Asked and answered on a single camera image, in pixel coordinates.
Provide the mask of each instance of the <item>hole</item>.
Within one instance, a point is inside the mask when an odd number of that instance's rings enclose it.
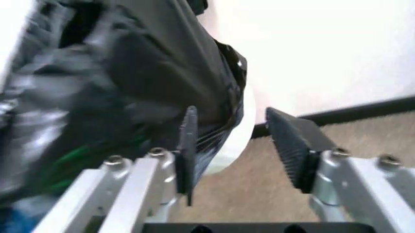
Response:
[[[100,215],[105,215],[104,208],[102,206],[98,207],[98,211],[100,212]]]
[[[302,227],[293,224],[285,228],[284,233],[307,233]]]
[[[207,226],[199,225],[195,227],[191,233],[213,233],[213,231]]]
[[[62,32],[59,48],[82,44],[104,11],[103,4],[97,2],[79,2],[71,7],[75,10],[75,15]]]

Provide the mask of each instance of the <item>black baseboard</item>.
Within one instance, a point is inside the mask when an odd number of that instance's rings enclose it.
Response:
[[[344,108],[313,115],[300,116],[300,118],[312,120],[318,126],[324,126],[329,124],[344,123],[365,118],[408,112],[412,110],[415,110],[415,96],[351,108]],[[265,127],[265,123],[255,125],[251,138],[265,136],[269,136],[269,132]]]

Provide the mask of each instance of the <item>bolt head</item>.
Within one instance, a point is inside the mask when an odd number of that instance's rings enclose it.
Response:
[[[166,150],[164,148],[156,147],[152,148],[149,151],[149,154],[153,158],[164,158],[164,156],[166,155]]]
[[[120,156],[120,155],[111,155],[104,161],[104,164],[106,164],[108,166],[117,166],[117,165],[122,164],[122,162],[123,162],[122,156]]]
[[[388,167],[399,167],[402,165],[402,163],[397,157],[391,154],[382,154],[379,156],[379,165]]]
[[[345,158],[350,156],[350,152],[344,148],[334,148],[331,155],[336,158]]]

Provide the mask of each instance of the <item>white wall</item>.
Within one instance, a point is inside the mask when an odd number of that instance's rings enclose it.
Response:
[[[247,58],[257,123],[266,106],[304,115],[415,95],[415,1],[210,0],[199,19]]]

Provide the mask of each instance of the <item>beige carpet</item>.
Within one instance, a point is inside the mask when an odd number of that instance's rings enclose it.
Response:
[[[325,126],[322,130],[353,156],[390,153],[415,166],[415,112]],[[270,138],[251,140],[224,171],[204,177],[194,206],[181,205],[178,222],[317,221],[308,195],[292,188]]]

